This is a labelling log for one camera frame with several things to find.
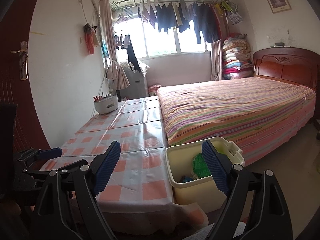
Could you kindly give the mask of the red wooden headboard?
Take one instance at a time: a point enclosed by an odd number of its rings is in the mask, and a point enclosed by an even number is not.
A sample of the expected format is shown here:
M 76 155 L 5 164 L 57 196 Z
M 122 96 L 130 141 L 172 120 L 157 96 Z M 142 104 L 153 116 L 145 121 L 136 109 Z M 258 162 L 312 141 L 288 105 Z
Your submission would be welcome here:
M 253 54 L 254 75 L 318 91 L 319 55 L 313 51 L 279 47 L 266 48 Z

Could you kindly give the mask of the dark red door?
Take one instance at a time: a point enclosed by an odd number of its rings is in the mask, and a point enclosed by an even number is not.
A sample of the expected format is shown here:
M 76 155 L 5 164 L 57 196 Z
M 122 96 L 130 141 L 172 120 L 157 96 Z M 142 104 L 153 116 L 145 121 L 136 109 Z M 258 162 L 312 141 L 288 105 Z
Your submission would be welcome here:
M 31 20 L 37 0 L 13 0 L 1 20 L 1 103 L 14 103 L 17 113 L 14 129 L 14 150 L 26 148 L 48 150 L 34 106 L 30 81 L 20 75 L 22 42 L 29 42 Z

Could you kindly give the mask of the striped bed sheet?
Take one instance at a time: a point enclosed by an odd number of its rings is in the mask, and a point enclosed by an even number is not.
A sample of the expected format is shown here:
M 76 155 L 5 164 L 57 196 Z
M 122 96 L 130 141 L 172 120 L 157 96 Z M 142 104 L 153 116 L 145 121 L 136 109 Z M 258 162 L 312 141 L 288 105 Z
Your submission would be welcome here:
M 262 77 L 161 87 L 170 146 L 212 137 L 232 141 L 250 165 L 289 141 L 313 117 L 309 87 Z

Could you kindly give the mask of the hanging clothes on rod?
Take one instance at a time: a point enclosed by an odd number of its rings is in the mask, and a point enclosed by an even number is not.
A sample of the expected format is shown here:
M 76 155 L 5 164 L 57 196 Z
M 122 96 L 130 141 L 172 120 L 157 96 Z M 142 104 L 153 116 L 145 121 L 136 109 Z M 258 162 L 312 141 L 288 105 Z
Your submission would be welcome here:
M 193 22 L 196 42 L 201 40 L 207 43 L 214 43 L 222 39 L 221 20 L 225 19 L 232 25 L 242 22 L 244 19 L 238 12 L 238 6 L 227 0 L 217 0 L 212 4 L 208 3 L 186 3 L 179 0 L 177 3 L 160 5 L 158 0 L 151 2 L 140 0 L 137 7 L 138 17 L 143 22 L 151 24 L 158 31 L 169 32 L 169 29 L 176 27 L 180 33 L 190 28 Z

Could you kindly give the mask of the pink cloth on wall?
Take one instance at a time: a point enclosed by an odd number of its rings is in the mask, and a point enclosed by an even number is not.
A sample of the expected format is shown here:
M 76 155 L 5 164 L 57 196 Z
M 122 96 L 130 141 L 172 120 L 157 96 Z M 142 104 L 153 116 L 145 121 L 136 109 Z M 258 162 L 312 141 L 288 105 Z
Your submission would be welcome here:
M 86 23 L 83 27 L 85 33 L 85 42 L 89 55 L 93 55 L 95 48 L 100 46 L 95 28 Z

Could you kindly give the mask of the cream plastic trash bin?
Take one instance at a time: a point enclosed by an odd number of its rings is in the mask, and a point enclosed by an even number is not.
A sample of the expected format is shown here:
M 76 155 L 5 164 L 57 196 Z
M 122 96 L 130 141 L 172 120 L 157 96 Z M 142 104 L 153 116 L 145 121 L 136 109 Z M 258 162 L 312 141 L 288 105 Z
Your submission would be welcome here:
M 225 195 L 216 187 L 202 156 L 203 141 L 171 146 L 165 161 L 177 204 L 196 203 L 205 213 L 221 207 Z

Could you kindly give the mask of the white round container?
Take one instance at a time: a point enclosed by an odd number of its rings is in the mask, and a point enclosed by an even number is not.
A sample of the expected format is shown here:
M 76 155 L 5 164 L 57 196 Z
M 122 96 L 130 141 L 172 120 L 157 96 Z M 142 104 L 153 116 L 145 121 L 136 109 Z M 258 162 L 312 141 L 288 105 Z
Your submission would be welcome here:
M 118 108 L 119 102 L 116 95 L 105 97 L 99 101 L 94 102 L 95 110 L 98 114 L 108 114 Z

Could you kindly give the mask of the stack of folded quilts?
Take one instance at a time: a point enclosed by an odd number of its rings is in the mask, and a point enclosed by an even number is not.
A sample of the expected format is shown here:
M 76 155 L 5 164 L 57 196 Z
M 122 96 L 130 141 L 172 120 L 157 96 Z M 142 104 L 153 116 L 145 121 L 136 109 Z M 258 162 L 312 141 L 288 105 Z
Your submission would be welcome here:
M 231 33 L 222 45 L 222 76 L 224 80 L 253 76 L 251 47 L 247 35 Z

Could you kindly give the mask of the grey standing appliance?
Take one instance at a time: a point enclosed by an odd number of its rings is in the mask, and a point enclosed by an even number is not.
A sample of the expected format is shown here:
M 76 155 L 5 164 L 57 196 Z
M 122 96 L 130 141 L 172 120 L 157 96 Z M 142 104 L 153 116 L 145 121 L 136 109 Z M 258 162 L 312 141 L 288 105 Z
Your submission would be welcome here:
M 121 97 L 129 100 L 148 97 L 146 77 L 144 77 L 142 73 L 134 72 L 128 67 L 124 67 L 124 72 L 130 85 L 129 87 L 120 90 Z

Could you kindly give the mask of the pink tied curtain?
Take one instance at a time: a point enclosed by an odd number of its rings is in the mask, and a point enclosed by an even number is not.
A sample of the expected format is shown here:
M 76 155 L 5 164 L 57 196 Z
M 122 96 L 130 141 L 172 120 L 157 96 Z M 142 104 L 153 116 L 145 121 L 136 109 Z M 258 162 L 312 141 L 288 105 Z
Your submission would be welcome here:
M 107 51 L 110 59 L 110 64 L 107 67 L 106 77 L 108 80 L 112 80 L 113 90 L 122 90 L 129 87 L 130 83 L 124 72 L 123 67 L 117 61 L 116 43 L 114 39 L 114 31 L 112 25 L 111 8 L 109 0 L 100 0 L 99 8 L 101 14 L 104 39 L 106 41 Z

